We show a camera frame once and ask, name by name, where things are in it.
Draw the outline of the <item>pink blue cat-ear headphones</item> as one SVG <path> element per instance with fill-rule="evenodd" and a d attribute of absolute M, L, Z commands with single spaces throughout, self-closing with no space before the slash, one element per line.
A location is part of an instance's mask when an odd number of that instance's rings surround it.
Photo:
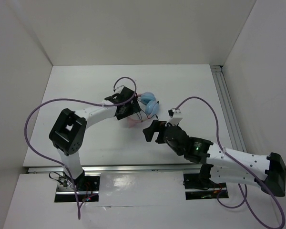
<path fill-rule="evenodd" d="M 143 123 L 149 119 L 152 119 L 154 116 L 157 117 L 159 111 L 159 101 L 156 99 L 155 95 L 151 92 L 145 92 L 138 94 L 138 101 L 145 106 L 144 110 L 140 110 L 136 115 L 138 119 L 127 117 L 128 128 L 132 128 L 137 124 Z"/>

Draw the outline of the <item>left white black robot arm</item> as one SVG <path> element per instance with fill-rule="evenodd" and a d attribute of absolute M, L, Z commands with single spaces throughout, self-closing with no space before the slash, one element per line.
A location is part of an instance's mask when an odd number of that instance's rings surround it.
<path fill-rule="evenodd" d="M 126 86 L 106 97 L 100 104 L 82 110 L 72 111 L 65 108 L 59 114 L 49 139 L 57 148 L 64 164 L 63 173 L 67 184 L 73 190 L 84 186 L 85 172 L 80 163 L 79 149 L 84 140 L 85 131 L 92 125 L 105 119 L 124 119 L 140 111 L 138 94 Z"/>

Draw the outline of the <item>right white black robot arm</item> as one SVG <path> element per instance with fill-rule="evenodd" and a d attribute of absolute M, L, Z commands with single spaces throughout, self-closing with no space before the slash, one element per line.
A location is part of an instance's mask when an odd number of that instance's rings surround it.
<path fill-rule="evenodd" d="M 210 140 L 191 137 L 178 125 L 154 120 L 143 130 L 150 142 L 157 133 L 156 143 L 167 144 L 178 156 L 200 164 L 198 181 L 203 187 L 219 183 L 238 183 L 268 190 L 275 197 L 286 194 L 286 165 L 278 153 L 254 155 L 221 148 Z"/>

